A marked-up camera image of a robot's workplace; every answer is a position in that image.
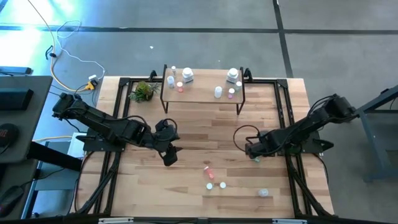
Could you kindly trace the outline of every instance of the gray floor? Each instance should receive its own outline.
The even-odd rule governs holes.
[[[272,0],[32,2],[55,26],[80,19],[92,27],[277,28]],[[279,0],[279,6],[285,29],[398,29],[398,2],[393,0]],[[12,24],[41,25],[42,21],[25,0],[9,0],[0,12],[0,25]],[[398,35],[289,34],[286,41],[294,77],[305,79],[311,103],[337,93],[359,107],[398,84]],[[256,77],[286,77],[278,34],[80,32],[63,43],[72,54],[97,60],[107,69],[106,75],[148,75],[152,69],[159,73],[167,63],[196,68],[244,66]],[[51,44],[48,32],[0,31],[0,62],[32,67],[34,75],[50,75],[44,52]],[[100,75],[101,69],[61,55],[55,73],[76,88],[88,76]],[[91,95],[84,99],[91,102]],[[56,100],[57,96],[49,95],[35,138],[72,134],[74,129],[67,123],[50,128],[61,122],[50,117]],[[325,161],[336,214],[396,223],[396,180],[371,184],[362,180],[373,170],[374,155],[359,120],[330,124],[321,136],[335,143],[325,153]],[[49,212],[45,203],[35,209],[56,213]]]

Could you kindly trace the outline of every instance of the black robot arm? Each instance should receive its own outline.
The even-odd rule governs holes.
[[[245,153],[251,159],[257,156],[271,156],[275,152],[299,145],[310,134],[328,123],[340,124],[356,117],[353,108],[345,97],[337,94],[320,99],[308,115],[287,128],[261,131],[257,134],[259,142],[245,145]]]
[[[66,93],[60,95],[60,99],[53,107],[53,116],[61,120],[80,121],[98,133],[100,141],[114,145],[129,143],[138,147],[155,149],[165,166],[170,166],[177,161],[178,149],[171,142],[179,139],[179,136],[177,124],[174,127],[167,122],[171,119],[159,121],[155,126],[156,132],[152,133],[150,126],[140,116],[117,119],[89,106],[79,95]],[[140,118],[142,122],[128,118]]]

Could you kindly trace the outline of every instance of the yellow cable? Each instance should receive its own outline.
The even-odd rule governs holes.
[[[72,138],[72,136],[47,137],[47,138],[42,138],[42,139],[36,139],[36,140],[33,140],[33,141],[34,142],[38,142],[38,141],[44,141],[44,140],[49,140],[49,139],[61,139],[61,138]]]
[[[52,43],[53,43],[53,49],[52,49],[52,53],[53,54],[55,54],[55,39],[54,39],[54,35],[52,34],[52,31],[51,31],[51,29],[50,29],[50,26],[47,24],[47,22],[45,21],[45,19],[43,18],[43,16],[39,13],[39,11],[36,9],[36,7],[31,3],[31,1],[30,0],[27,0],[29,3],[30,3],[30,5],[36,10],[36,12],[38,13],[38,15],[42,18],[42,20],[44,21],[44,23],[45,23],[45,25],[47,26],[47,28],[49,29],[49,31],[50,31],[50,34],[51,34],[51,37],[52,37]],[[64,85],[56,76],[55,76],[55,74],[54,74],[54,58],[53,57],[51,57],[51,65],[50,65],[50,71],[51,71],[51,76],[55,79],[55,81],[57,81],[57,83],[59,83],[62,87],[64,87],[65,89],[67,89],[67,90],[69,90],[69,91],[77,91],[77,92],[80,92],[80,91],[85,91],[85,90],[87,90],[86,88],[84,88],[84,89],[82,89],[82,90],[74,90],[74,89],[71,89],[71,88],[69,88],[69,87],[67,87],[66,85]]]

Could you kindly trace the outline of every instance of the potted plant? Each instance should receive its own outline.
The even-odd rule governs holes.
[[[148,84],[141,81],[137,84],[136,90],[131,92],[130,99],[135,100],[137,103],[142,101],[150,101],[154,96],[154,92],[157,93],[159,89],[158,83]]]

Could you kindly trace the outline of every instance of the wooden table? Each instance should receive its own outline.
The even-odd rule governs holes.
[[[104,78],[97,105],[99,110],[113,113],[119,78]],[[307,93],[302,79],[288,79],[288,83],[297,121],[309,110]],[[187,106],[173,103],[170,107],[172,110],[165,114],[158,95],[150,102],[131,102],[129,115],[143,116],[152,127],[160,119],[176,120],[181,139],[173,144],[184,150],[178,152],[178,161],[174,165],[165,167],[157,152],[128,146],[119,167],[112,216],[294,216],[284,157],[263,157],[260,163],[256,163],[236,149],[232,142],[235,129],[243,124],[253,124],[261,130],[279,128],[272,86],[247,84],[246,105],[239,116],[236,116],[234,105],[191,103]],[[237,134],[238,144],[243,147],[244,138],[253,134],[252,129],[242,129]],[[83,169],[78,189],[79,208],[98,185],[103,157],[104,153],[94,153]],[[303,165],[308,187],[324,208],[333,213],[322,163],[311,154],[303,154]],[[226,182],[225,189],[217,186],[213,190],[206,189],[210,182],[203,174],[206,166],[213,169],[216,185]],[[269,190],[269,196],[258,197],[258,190],[264,188]],[[106,203],[108,188],[104,192],[101,209]],[[304,211],[299,190],[298,197]]]
[[[182,82],[182,70],[178,68],[176,71],[175,83]],[[160,92],[160,100],[162,102],[165,113],[168,112],[169,102],[174,103],[216,103],[216,104],[233,104],[236,105],[236,113],[239,115],[245,101],[244,83],[242,90],[237,91],[232,99],[228,98],[228,90],[234,88],[235,84],[226,81],[228,70],[218,69],[192,69],[193,82],[184,84],[183,92],[179,93],[177,87],[169,88],[167,86],[167,77],[173,75],[170,68],[165,70],[165,80],[162,84]],[[243,71],[238,70],[238,81],[243,80]],[[214,97],[215,88],[220,86],[223,93],[220,98]]]

